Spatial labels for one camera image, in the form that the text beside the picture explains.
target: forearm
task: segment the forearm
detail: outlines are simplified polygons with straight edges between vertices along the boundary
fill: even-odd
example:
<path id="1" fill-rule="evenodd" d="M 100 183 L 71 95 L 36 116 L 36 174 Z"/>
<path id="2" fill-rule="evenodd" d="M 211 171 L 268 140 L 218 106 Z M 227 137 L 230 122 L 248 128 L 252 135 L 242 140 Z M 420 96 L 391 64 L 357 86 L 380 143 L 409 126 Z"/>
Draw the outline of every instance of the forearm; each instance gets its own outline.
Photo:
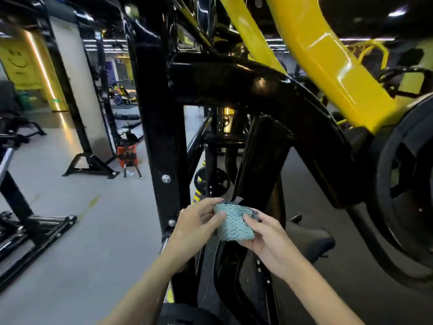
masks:
<path id="1" fill-rule="evenodd" d="M 284 281 L 319 325 L 364 325 L 322 275 L 300 254 L 291 256 Z"/>
<path id="2" fill-rule="evenodd" d="M 155 314 L 159 314 L 159 306 L 175 271 L 173 258 L 161 254 L 99 325 L 152 324 Z"/>

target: smiley face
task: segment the smiley face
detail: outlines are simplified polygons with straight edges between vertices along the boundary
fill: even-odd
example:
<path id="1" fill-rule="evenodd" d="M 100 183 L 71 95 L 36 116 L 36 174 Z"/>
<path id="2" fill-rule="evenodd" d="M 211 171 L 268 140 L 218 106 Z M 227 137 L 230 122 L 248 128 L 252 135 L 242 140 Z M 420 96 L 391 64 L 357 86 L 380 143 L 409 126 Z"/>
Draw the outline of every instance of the smiley face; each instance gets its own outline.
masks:
<path id="1" fill-rule="evenodd" d="M 21 55 L 19 51 L 8 49 L 9 55 L 8 60 L 9 62 L 18 68 L 25 68 L 28 66 L 27 60 Z"/>

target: gym machine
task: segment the gym machine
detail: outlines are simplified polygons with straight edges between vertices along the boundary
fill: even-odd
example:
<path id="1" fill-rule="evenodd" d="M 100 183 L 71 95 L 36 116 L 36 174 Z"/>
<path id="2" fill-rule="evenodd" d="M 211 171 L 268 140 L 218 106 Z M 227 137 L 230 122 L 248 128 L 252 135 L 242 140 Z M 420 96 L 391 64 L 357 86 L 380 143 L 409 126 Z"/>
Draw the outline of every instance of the gym machine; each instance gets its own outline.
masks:
<path id="1" fill-rule="evenodd" d="M 76 216 L 51 217 L 36 215 L 8 171 L 16 150 L 29 138 L 16 133 L 0 134 L 0 192 L 12 212 L 0 213 L 0 262 L 8 262 L 14 251 L 29 241 L 33 246 L 0 275 L 0 292 L 5 290 L 33 261 L 68 231 Z"/>

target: teal knitted pouch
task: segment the teal knitted pouch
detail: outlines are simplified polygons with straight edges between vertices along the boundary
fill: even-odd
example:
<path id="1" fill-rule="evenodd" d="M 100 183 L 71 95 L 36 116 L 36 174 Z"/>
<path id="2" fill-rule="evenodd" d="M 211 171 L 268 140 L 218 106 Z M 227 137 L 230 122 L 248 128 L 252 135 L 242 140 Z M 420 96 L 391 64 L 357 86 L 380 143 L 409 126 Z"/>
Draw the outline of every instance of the teal knitted pouch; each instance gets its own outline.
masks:
<path id="1" fill-rule="evenodd" d="M 254 232 L 245 223 L 242 215 L 246 213 L 254 220 L 259 221 L 257 211 L 238 205 L 242 199 L 241 197 L 236 197 L 233 202 L 223 201 L 214 206 L 214 213 L 220 211 L 227 212 L 226 219 L 218 227 L 218 237 L 220 240 L 252 240 L 254 238 Z"/>

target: hand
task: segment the hand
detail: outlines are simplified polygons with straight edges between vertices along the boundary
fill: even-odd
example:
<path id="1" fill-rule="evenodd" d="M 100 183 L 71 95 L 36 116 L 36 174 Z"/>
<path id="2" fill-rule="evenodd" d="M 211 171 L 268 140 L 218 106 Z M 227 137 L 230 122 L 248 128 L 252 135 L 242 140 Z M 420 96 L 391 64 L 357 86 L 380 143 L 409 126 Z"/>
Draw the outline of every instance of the hand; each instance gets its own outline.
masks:
<path id="1" fill-rule="evenodd" d="M 207 243 L 210 235 L 226 218 L 225 212 L 214 215 L 214 205 L 222 198 L 205 198 L 182 209 L 175 230 L 168 240 L 163 254 L 175 260 L 174 271 L 192 258 Z"/>
<path id="2" fill-rule="evenodd" d="M 262 222 L 251 219 L 247 214 L 243 215 L 244 221 L 256 232 L 256 236 L 252 240 L 238 243 L 253 251 L 273 274 L 285 279 L 291 258 L 300 252 L 277 219 L 259 210 L 257 212 Z"/>

